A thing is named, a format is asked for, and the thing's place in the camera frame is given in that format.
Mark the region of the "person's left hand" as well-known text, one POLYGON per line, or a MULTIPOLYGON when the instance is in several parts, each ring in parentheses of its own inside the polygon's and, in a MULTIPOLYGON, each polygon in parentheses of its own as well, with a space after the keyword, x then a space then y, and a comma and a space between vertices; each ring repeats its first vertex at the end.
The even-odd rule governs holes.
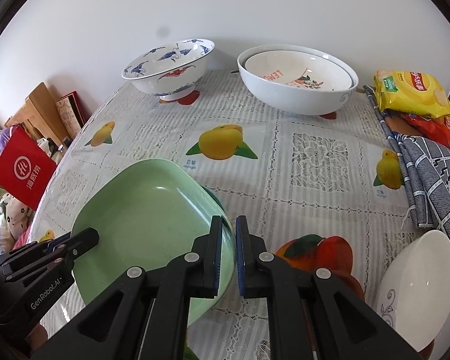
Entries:
POLYGON ((41 323, 38 323, 25 339, 25 358, 29 359, 36 350, 47 342, 48 339, 49 336, 47 330, 41 323))

